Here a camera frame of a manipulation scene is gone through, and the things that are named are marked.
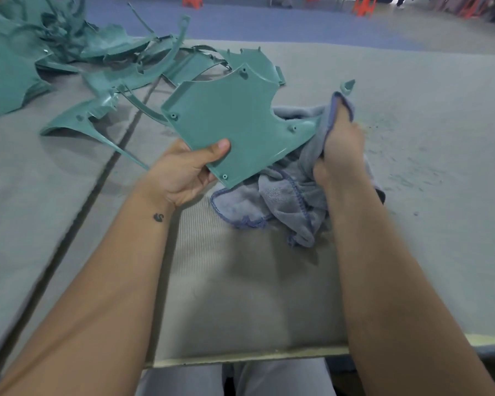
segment dark pants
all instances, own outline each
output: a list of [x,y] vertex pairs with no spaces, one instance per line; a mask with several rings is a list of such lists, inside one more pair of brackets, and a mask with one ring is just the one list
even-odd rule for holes
[[399,7],[400,5],[403,4],[403,1],[405,1],[405,0],[398,0],[398,2],[396,3],[396,5]]

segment person's left arm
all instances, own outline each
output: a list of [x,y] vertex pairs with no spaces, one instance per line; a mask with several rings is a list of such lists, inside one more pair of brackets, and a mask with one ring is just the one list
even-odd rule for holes
[[86,265],[0,382],[0,395],[130,396],[145,361],[172,213],[214,177],[222,140],[176,141],[121,207]]

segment gray pants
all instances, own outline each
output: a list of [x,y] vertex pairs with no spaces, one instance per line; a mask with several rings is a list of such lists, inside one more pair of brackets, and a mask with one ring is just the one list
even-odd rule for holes
[[[232,365],[237,396],[335,396],[324,359],[254,361]],[[154,368],[136,396],[223,396],[221,364]]]

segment forearm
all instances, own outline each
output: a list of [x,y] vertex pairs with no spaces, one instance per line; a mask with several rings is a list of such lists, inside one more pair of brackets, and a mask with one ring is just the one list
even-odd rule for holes
[[327,191],[350,351],[367,395],[493,395],[365,174]]
[[[163,216],[162,222],[155,214]],[[149,342],[171,216],[168,203],[150,203],[139,187],[132,193],[6,373],[0,394],[134,393]]]

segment fingernail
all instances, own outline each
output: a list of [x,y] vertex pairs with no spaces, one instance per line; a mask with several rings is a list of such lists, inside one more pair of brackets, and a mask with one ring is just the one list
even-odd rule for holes
[[226,149],[228,145],[229,145],[229,141],[227,139],[222,139],[218,141],[218,148],[220,150]]

